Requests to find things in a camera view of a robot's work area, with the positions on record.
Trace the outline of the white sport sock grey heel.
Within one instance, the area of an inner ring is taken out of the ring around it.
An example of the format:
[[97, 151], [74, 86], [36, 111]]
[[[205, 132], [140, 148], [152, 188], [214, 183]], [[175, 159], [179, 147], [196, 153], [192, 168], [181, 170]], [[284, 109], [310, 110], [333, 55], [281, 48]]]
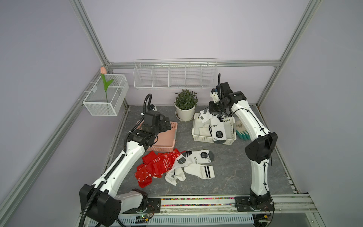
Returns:
[[216, 144], [223, 144], [226, 142], [226, 131], [224, 127], [224, 119], [221, 113], [210, 113], [209, 109], [199, 111], [199, 117], [202, 123], [210, 121], [212, 139]]

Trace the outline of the white sport sock grey toe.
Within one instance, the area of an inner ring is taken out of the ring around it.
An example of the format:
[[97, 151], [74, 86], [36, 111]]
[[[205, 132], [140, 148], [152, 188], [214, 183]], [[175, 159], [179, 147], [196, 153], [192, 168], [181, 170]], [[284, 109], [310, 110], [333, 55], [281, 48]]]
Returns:
[[177, 185], [177, 182], [183, 182], [186, 179], [184, 168], [190, 164], [200, 164], [208, 166], [215, 159], [215, 156], [210, 150], [185, 151], [175, 161], [172, 169], [166, 173], [165, 180]]

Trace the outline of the white sock two black stripes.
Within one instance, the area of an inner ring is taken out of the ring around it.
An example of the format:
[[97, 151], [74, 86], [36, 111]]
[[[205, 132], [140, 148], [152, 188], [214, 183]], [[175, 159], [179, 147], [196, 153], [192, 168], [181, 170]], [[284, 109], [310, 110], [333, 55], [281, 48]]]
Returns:
[[212, 136], [211, 126], [209, 124], [205, 124], [205, 125], [203, 125], [203, 127], [200, 127], [199, 135], [205, 136], [205, 137], [211, 137]]

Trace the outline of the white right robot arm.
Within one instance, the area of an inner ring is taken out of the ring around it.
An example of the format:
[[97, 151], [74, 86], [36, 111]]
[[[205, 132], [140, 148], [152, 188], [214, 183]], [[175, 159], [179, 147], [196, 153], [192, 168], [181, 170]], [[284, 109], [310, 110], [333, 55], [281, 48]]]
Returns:
[[217, 97], [209, 103], [211, 113], [221, 113], [228, 117], [236, 115], [246, 128], [251, 143], [245, 153], [251, 163], [250, 198], [270, 198], [268, 188], [268, 165], [275, 148], [278, 135], [271, 132], [251, 110], [246, 96], [241, 91], [233, 92], [227, 82], [221, 82], [218, 74], [215, 88]]

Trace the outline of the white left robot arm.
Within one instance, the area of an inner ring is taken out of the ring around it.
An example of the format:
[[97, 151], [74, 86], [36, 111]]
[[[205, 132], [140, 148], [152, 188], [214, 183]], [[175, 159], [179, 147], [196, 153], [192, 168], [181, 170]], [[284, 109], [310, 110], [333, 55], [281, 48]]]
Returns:
[[155, 144], [158, 134], [171, 129], [169, 118], [155, 110], [151, 100], [152, 95], [148, 94], [143, 103], [142, 117], [127, 133], [123, 150], [116, 160], [92, 185], [85, 184], [80, 189], [80, 227], [84, 226], [86, 218], [97, 221], [99, 227], [109, 227], [121, 213], [147, 210], [147, 193], [141, 190], [133, 189], [120, 199], [116, 196], [133, 165]]

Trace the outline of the pink perforated plastic basket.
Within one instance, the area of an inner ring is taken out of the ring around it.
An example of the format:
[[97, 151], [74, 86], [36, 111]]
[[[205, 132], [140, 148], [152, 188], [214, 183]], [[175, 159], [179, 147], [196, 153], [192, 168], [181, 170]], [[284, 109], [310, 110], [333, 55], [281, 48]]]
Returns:
[[143, 153], [155, 151], [161, 153], [172, 152], [175, 148], [177, 123], [166, 122], [166, 128], [162, 124], [149, 126], [144, 121], [137, 121], [137, 128], [132, 133], [131, 142], [135, 143]]

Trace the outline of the white perforated plastic basket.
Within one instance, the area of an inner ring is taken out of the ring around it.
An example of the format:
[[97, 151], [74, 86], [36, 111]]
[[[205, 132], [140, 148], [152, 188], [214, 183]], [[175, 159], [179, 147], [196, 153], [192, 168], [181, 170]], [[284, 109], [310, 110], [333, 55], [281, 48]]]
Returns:
[[194, 115], [192, 135], [195, 141], [232, 145], [236, 140], [234, 117], [215, 116], [202, 121], [200, 114]]

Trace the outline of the white plant pot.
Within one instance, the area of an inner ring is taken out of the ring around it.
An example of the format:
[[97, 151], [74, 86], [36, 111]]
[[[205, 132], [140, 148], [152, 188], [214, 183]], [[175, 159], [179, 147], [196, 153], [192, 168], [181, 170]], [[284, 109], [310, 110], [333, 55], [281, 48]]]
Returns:
[[180, 109], [176, 104], [175, 116], [182, 122], [189, 122], [193, 120], [195, 115], [195, 107], [187, 110]]

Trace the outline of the green potted plant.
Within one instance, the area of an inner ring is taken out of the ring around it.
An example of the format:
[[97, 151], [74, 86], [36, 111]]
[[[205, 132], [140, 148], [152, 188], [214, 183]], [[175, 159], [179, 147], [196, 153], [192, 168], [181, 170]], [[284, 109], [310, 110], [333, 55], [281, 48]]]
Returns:
[[175, 105], [180, 110], [189, 110], [197, 106], [198, 97], [195, 91], [183, 89], [176, 93]]

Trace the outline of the green white garden glove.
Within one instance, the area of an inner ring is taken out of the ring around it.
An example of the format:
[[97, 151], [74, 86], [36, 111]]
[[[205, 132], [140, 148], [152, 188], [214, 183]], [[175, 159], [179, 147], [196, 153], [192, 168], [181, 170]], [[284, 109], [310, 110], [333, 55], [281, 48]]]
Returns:
[[244, 141], [248, 141], [251, 139], [249, 133], [247, 132], [246, 127], [242, 124], [241, 121], [237, 121], [235, 123], [235, 130], [236, 130], [236, 135]]

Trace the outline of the red patterned sock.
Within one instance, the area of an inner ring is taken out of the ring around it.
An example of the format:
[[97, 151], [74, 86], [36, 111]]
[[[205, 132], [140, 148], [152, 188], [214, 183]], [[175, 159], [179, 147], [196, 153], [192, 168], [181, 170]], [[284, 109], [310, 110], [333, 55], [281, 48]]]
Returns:
[[172, 169], [176, 159], [181, 155], [178, 149], [167, 153], [149, 152], [142, 158], [143, 163], [152, 177], [161, 178], [164, 173]]
[[154, 178], [160, 177], [160, 175], [157, 175], [155, 168], [152, 165], [146, 164], [139, 165], [134, 176], [138, 181], [139, 187], [141, 188], [145, 188], [146, 186], [150, 185]]

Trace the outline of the white striped ankle sock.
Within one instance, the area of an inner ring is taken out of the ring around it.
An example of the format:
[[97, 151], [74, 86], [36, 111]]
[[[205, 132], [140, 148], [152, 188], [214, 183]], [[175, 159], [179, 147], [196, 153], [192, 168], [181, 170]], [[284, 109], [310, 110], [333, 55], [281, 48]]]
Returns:
[[215, 178], [213, 166], [190, 164], [184, 168], [184, 172], [193, 176], [197, 176], [203, 180]]

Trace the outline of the pink artificial tulip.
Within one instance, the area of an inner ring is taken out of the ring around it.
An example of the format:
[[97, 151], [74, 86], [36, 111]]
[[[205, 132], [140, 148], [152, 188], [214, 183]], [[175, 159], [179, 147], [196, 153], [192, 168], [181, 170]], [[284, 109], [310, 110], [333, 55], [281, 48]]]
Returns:
[[104, 66], [100, 68], [100, 73], [101, 73], [101, 79], [102, 79], [103, 85], [104, 85], [104, 91], [105, 91], [106, 101], [108, 102], [108, 94], [107, 94], [107, 91], [108, 91], [109, 86], [113, 83], [113, 79], [106, 80], [105, 75], [107, 74], [107, 70], [106, 70], [106, 68]]

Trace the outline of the white mesh wall box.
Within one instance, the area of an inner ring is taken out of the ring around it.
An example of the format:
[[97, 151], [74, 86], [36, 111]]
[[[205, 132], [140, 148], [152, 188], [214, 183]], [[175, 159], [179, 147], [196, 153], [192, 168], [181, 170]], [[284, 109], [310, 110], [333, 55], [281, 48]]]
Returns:
[[101, 75], [86, 95], [83, 105], [92, 116], [117, 116], [128, 90], [125, 75]]

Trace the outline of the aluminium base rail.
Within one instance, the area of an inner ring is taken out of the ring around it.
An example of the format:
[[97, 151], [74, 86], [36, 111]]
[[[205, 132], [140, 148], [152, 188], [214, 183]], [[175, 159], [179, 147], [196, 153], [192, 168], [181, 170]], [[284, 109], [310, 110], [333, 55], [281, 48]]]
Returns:
[[232, 215], [232, 214], [280, 214], [280, 213], [317, 213], [312, 198], [308, 194], [273, 194], [275, 211], [262, 208], [253, 211], [240, 206], [236, 197], [248, 198], [247, 195], [157, 195], [148, 196], [148, 200], [160, 199], [155, 208], [156, 215]]

